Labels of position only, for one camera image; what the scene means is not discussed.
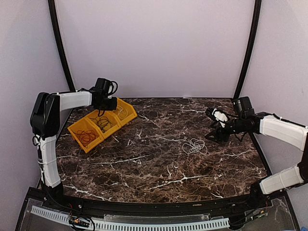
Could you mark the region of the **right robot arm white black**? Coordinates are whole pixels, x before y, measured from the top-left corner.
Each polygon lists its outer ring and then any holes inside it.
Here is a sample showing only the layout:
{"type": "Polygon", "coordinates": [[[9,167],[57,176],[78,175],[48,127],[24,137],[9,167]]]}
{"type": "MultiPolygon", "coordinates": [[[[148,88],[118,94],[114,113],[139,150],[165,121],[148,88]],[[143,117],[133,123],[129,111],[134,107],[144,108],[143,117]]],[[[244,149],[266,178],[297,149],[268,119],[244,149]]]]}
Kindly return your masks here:
{"type": "Polygon", "coordinates": [[[231,135],[255,133],[269,136],[298,148],[301,161],[274,175],[253,183],[245,204],[250,209],[264,203],[267,195],[304,185],[308,182],[308,128],[283,119],[276,114],[255,113],[249,97],[232,100],[235,115],[217,108],[207,108],[205,114],[213,121],[213,130],[205,137],[218,144],[227,142],[231,135]]]}

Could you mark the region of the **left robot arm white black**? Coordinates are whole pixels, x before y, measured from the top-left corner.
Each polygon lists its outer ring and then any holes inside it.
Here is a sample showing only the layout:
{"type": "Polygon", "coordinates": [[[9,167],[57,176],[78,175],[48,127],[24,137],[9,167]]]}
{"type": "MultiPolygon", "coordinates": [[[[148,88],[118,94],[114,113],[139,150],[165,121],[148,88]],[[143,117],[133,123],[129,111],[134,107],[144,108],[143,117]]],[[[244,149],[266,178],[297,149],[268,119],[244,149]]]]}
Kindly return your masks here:
{"type": "Polygon", "coordinates": [[[34,134],[32,143],[38,151],[38,165],[41,173],[41,186],[47,193],[49,202],[58,210],[68,207],[64,196],[56,156],[57,134],[60,130],[60,113],[68,109],[93,106],[102,116],[106,111],[115,110],[118,83],[105,78],[98,78],[95,86],[69,92],[38,94],[31,117],[30,125],[34,134]]]}

